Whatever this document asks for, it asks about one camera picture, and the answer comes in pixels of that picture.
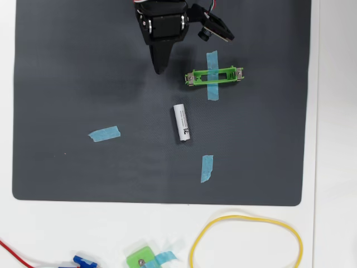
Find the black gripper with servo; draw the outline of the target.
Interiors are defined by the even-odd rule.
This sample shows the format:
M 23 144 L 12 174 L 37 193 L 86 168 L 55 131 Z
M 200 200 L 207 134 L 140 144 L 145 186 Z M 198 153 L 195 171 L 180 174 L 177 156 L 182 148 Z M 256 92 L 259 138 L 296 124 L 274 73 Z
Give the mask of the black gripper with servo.
M 188 8 L 158 12 L 136 8 L 136 18 L 146 45 L 149 45 L 156 74 L 162 74 L 170 59 L 173 43 L 182 41 L 189 29 Z

